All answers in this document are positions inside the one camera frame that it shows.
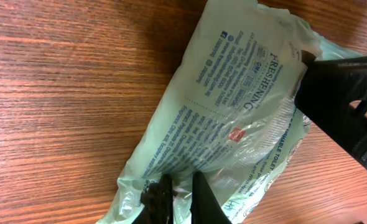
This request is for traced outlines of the grey plastic mesh basket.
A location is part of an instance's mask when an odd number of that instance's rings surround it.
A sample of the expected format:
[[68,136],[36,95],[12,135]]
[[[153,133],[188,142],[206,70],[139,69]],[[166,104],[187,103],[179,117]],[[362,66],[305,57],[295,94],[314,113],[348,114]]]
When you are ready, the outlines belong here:
[[367,56],[312,62],[295,106],[367,170]]

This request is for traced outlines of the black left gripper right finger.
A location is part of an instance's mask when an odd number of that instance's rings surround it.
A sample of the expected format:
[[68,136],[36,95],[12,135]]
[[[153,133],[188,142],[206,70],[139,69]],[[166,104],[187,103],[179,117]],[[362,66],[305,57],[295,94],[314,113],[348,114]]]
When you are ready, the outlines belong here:
[[222,211],[206,177],[200,171],[193,175],[191,224],[231,224]]

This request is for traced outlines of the mint green wipes packet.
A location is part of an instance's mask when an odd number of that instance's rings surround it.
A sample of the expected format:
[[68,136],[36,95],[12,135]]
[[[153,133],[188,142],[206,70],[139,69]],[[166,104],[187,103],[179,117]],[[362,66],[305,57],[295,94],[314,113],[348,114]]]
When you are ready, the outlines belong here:
[[101,222],[133,222],[141,194],[170,174],[173,221],[189,223],[196,171],[227,219],[243,222],[309,131],[294,105],[307,63],[358,56],[287,9],[209,0]]

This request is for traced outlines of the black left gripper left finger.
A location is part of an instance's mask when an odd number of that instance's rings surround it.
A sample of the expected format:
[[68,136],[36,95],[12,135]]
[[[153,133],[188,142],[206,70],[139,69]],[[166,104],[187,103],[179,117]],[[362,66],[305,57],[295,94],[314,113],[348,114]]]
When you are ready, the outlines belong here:
[[140,202],[144,208],[132,224],[173,224],[173,199],[172,178],[164,174],[160,181],[150,184],[141,194]]

